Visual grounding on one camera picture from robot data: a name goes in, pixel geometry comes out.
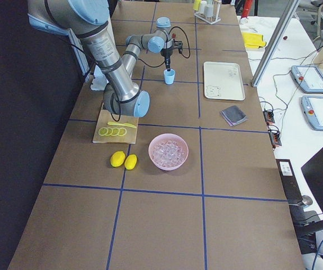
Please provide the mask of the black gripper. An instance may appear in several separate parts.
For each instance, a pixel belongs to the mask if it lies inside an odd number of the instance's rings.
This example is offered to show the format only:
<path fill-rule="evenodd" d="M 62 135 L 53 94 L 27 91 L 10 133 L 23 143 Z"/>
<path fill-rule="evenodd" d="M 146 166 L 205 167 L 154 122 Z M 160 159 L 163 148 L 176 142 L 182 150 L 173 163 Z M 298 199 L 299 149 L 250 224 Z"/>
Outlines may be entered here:
<path fill-rule="evenodd" d="M 160 54 L 164 57 L 165 68 L 171 69 L 171 55 L 173 55 L 173 47 L 163 48 Z"/>

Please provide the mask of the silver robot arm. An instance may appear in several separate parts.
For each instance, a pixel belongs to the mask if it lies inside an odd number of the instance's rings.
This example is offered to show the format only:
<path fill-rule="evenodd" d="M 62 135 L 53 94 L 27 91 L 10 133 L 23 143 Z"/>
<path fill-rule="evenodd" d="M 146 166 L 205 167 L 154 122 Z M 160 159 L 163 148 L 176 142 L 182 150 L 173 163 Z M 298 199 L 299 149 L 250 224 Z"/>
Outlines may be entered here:
<path fill-rule="evenodd" d="M 32 27 L 44 32 L 64 35 L 71 29 L 88 47 L 108 81 L 104 105 L 110 113 L 135 118 L 147 114 L 150 96 L 132 82 L 131 75 L 141 50 L 163 54 L 172 48 L 167 17 L 158 18 L 153 33 L 129 36 L 127 49 L 120 55 L 107 30 L 108 1 L 28 1 L 28 16 Z"/>

